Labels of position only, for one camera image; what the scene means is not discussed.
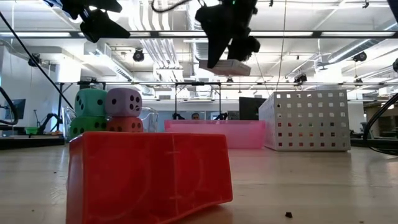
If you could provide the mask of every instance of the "white perforated crate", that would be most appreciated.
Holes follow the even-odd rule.
[[[259,108],[264,145],[276,151],[350,149],[345,90],[273,93]]]

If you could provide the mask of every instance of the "purple foam die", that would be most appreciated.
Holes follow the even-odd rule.
[[[108,91],[105,111],[110,116],[138,117],[141,113],[141,94],[130,88],[114,88]]]

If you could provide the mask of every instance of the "wooden table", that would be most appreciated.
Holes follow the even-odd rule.
[[[179,223],[398,223],[394,157],[369,149],[229,156],[234,200]],[[67,147],[0,151],[0,223],[65,223],[67,168]]]

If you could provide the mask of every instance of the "red translucent box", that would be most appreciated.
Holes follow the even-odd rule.
[[[170,223],[232,201],[220,134],[87,132],[70,143],[67,224]]]
[[[261,149],[265,121],[165,120],[168,133],[225,134],[230,149]]]

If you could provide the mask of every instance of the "green object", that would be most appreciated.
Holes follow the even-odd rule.
[[[105,90],[84,89],[76,94],[75,112],[79,116],[105,116]]]
[[[83,134],[85,131],[105,131],[106,119],[96,116],[80,116],[73,119],[70,123],[69,139]]]
[[[38,127],[25,128],[26,134],[37,134]]]

